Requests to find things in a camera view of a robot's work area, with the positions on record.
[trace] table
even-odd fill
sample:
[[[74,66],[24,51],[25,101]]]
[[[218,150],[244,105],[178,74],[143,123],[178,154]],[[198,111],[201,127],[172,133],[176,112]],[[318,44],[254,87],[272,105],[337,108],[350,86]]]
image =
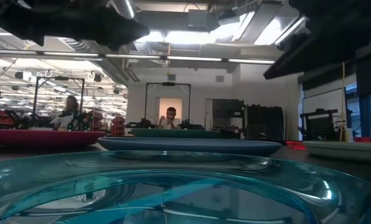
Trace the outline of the table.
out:
[[[70,148],[70,149],[49,149],[49,150],[38,150],[38,149],[14,149],[12,147],[1,147],[0,146],[0,161],[6,159],[15,159],[20,157],[28,156],[40,156],[46,154],[55,153],[66,153],[66,152],[82,152],[82,151],[105,151],[99,144],[94,144],[87,147]],[[323,157],[310,156],[306,150],[291,149],[289,147],[282,147],[278,152],[271,155],[270,157],[276,159],[286,159],[296,162],[304,162],[307,164],[313,164],[317,166],[327,167],[330,169],[345,172],[346,174],[360,177],[361,179],[371,182],[371,163],[369,162],[354,162],[354,161],[342,161],[335,159],[328,159]]]

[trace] white shirt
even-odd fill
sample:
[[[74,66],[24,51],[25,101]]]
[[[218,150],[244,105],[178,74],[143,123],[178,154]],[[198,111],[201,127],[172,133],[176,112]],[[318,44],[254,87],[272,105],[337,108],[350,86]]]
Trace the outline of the white shirt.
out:
[[[173,119],[173,126],[177,127],[180,124],[180,119],[174,118]],[[167,118],[165,118],[161,123],[163,129],[172,129],[172,125],[168,123]]]
[[[54,124],[54,126],[60,124],[59,128],[65,128],[67,129],[68,128],[68,124],[72,121],[73,119],[73,116],[74,114],[71,114],[71,115],[68,115],[68,116],[65,116],[65,117],[56,117],[54,118],[50,124]],[[78,121],[74,121],[73,122],[73,125],[76,126],[76,124],[78,123]]]

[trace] green plate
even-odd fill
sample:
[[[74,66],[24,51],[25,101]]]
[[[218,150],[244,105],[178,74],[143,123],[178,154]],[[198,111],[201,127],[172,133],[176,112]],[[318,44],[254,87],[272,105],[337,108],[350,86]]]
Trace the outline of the green plate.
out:
[[[215,139],[220,137],[216,131],[205,130],[171,130],[171,129],[146,129],[133,128],[131,132],[136,137],[147,138],[204,138]]]

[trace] blue plate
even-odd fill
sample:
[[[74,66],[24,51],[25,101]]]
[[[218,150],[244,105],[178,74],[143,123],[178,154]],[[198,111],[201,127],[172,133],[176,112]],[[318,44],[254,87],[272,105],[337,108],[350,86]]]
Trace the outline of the blue plate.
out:
[[[0,162],[0,223],[371,224],[371,184],[264,157],[56,154]]]
[[[227,139],[181,138],[100,138],[98,142],[107,150],[157,150],[216,152],[246,156],[269,156],[281,147],[275,142]]]

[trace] person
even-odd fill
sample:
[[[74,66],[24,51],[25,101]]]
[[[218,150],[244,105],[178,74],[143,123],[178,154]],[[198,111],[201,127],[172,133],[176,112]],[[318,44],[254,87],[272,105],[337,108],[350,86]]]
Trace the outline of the person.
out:
[[[161,116],[158,122],[158,129],[180,129],[180,120],[176,118],[176,109],[169,107],[166,110],[166,117]]]
[[[68,124],[75,118],[78,114],[78,101],[77,99],[70,95],[67,97],[67,104],[65,110],[54,118],[50,124],[54,125],[54,129],[67,129]]]

